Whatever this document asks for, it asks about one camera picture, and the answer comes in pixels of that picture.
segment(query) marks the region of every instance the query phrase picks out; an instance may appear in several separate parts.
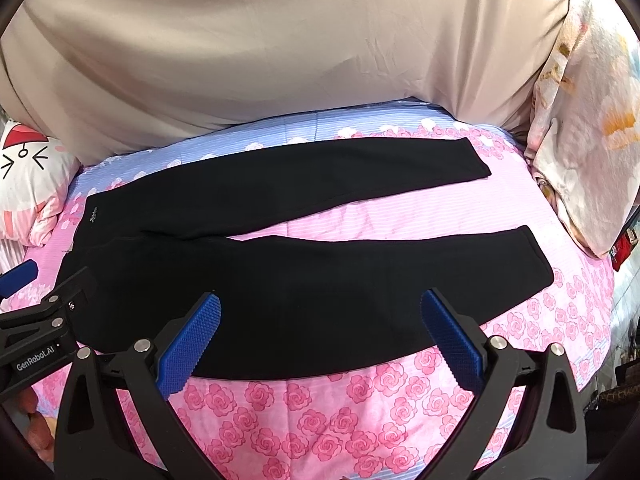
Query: red object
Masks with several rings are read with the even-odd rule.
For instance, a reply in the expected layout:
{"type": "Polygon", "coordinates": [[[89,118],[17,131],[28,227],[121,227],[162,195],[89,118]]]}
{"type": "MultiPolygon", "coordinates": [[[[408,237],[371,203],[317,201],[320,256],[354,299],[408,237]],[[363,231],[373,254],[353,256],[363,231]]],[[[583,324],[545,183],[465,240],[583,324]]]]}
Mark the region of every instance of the red object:
{"type": "Polygon", "coordinates": [[[629,257],[633,248],[634,246],[631,244],[627,232],[618,238],[618,241],[611,250],[611,261],[613,263],[613,269],[616,272],[620,270],[620,266],[629,257]]]}

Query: wrinkled cloth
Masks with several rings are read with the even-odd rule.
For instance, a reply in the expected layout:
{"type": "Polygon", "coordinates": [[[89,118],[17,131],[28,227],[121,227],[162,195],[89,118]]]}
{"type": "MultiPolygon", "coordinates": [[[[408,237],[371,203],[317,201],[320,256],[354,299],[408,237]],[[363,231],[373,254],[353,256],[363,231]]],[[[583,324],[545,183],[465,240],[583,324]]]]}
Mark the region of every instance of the wrinkled cloth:
{"type": "Polygon", "coordinates": [[[232,124],[414,96],[529,127],[568,0],[25,0],[0,104],[85,164],[232,124]]]}
{"type": "Polygon", "coordinates": [[[614,0],[570,0],[534,86],[526,156],[585,252],[606,257],[640,186],[640,51],[614,0]]]}

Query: bedding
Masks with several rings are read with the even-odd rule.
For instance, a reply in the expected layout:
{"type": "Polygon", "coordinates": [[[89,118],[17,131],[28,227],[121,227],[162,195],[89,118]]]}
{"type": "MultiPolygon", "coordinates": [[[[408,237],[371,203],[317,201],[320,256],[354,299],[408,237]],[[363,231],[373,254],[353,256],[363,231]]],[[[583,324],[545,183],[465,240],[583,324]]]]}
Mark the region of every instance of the bedding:
{"type": "MultiPolygon", "coordinates": [[[[418,102],[265,120],[87,168],[72,183],[49,243],[29,249],[27,256],[38,262],[40,274],[14,296],[12,308],[33,304],[51,290],[91,194],[201,158],[288,142],[372,135],[466,137],[492,177],[350,203],[242,239],[280,235],[327,241],[418,240],[526,224],[553,268],[554,282],[483,329],[488,335],[503,335],[519,348],[544,349],[552,341],[561,342],[578,387],[583,387],[609,347],[610,262],[586,256],[573,243],[532,180],[522,154],[503,131],[455,122],[440,108],[418,102]]],[[[335,331],[341,338],[352,337],[339,322],[335,331]]],[[[44,415],[56,416],[67,373],[64,368],[36,385],[44,415]]],[[[157,463],[129,396],[121,392],[120,398],[136,443],[146,459],[157,463]]],[[[481,463],[498,455],[521,399],[522,391],[514,390],[481,463]]],[[[236,480],[415,478],[470,401],[471,394],[457,386],[433,348],[363,370],[304,380],[191,378],[180,394],[170,397],[207,456],[227,479],[236,480]]]]}
{"type": "Polygon", "coordinates": [[[83,164],[408,96],[462,121],[527,130],[567,9],[568,0],[25,0],[2,35],[0,102],[83,164]]]}

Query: beige fabric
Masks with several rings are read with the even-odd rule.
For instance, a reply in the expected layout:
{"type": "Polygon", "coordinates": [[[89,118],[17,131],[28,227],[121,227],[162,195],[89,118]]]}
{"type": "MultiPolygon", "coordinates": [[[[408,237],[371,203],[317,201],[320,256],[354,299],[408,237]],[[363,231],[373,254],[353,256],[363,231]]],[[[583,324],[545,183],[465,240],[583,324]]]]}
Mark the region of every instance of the beige fabric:
{"type": "Polygon", "coordinates": [[[0,104],[85,164],[230,124],[416,96],[527,129],[568,0],[27,0],[0,104]]]}

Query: finger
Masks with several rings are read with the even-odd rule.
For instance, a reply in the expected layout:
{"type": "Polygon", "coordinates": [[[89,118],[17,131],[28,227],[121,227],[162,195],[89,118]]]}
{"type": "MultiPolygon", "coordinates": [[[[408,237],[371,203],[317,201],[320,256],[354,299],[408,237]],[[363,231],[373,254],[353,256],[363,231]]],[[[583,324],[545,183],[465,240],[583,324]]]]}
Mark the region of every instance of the finger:
{"type": "Polygon", "coordinates": [[[33,388],[29,387],[23,391],[21,391],[16,400],[18,401],[18,407],[21,410],[24,410],[27,413],[35,413],[38,407],[38,396],[36,392],[33,391],[33,388]]]}
{"type": "Polygon", "coordinates": [[[47,421],[41,413],[35,412],[30,416],[29,427],[26,433],[27,442],[36,451],[46,450],[53,444],[53,437],[49,431],[47,421]]]}

